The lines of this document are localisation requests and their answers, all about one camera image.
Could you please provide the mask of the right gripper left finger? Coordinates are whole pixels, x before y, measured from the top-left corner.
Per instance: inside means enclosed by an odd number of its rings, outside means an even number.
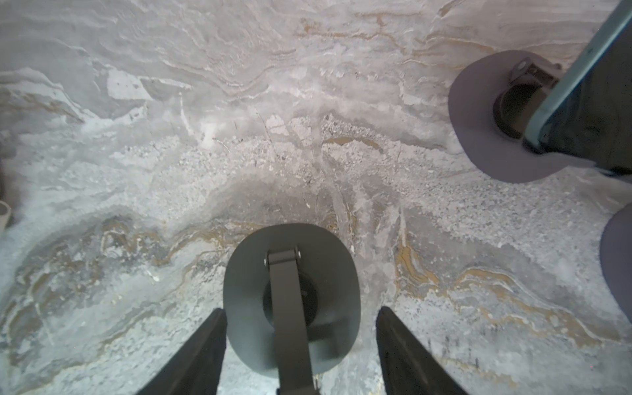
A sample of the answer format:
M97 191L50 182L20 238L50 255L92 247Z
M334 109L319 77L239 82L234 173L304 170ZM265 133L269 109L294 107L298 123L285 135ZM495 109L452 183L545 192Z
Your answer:
M138 393L215 394L222 373L226 331L225 311L214 309L158 374Z

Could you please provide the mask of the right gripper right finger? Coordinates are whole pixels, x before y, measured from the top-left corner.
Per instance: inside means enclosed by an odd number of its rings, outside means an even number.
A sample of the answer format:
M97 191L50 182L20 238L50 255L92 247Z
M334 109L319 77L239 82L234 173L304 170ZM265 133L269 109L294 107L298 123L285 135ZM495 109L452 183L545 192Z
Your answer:
M467 395L387 306L376 319L376 341L387 395Z

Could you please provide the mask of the phone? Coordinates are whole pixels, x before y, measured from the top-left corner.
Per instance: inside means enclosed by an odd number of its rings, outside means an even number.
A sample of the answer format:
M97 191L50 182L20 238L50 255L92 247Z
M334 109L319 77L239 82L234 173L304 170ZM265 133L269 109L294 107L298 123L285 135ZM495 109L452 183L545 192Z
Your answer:
M631 3L620 2L530 119L526 142L540 153L631 173Z

